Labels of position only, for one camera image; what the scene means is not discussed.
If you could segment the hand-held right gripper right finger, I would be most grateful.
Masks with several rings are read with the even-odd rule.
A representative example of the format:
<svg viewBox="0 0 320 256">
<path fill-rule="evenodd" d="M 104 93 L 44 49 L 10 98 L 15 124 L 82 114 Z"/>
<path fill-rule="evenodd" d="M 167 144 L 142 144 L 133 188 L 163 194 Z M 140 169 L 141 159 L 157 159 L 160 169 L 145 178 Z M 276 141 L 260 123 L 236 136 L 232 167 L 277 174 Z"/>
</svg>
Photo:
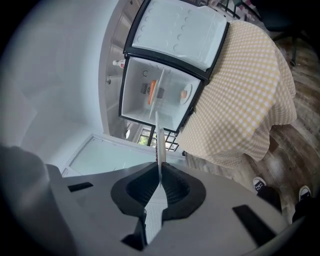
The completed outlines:
<svg viewBox="0 0 320 256">
<path fill-rule="evenodd" d="M 302 224 L 233 180 L 185 166 L 164 164 L 162 186 L 162 256 L 285 256 Z"/>
</svg>

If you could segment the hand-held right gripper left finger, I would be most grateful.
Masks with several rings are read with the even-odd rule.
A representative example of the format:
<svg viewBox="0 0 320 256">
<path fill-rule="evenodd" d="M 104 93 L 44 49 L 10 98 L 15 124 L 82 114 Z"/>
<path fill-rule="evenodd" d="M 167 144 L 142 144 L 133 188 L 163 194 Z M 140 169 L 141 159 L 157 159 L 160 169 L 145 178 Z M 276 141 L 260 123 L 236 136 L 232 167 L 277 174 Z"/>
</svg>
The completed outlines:
<svg viewBox="0 0 320 256">
<path fill-rule="evenodd" d="M 147 244 L 144 206 L 127 183 L 157 169 L 154 162 L 111 172 L 63 178 L 46 165 L 45 247 L 58 256 L 158 256 Z"/>
</svg>

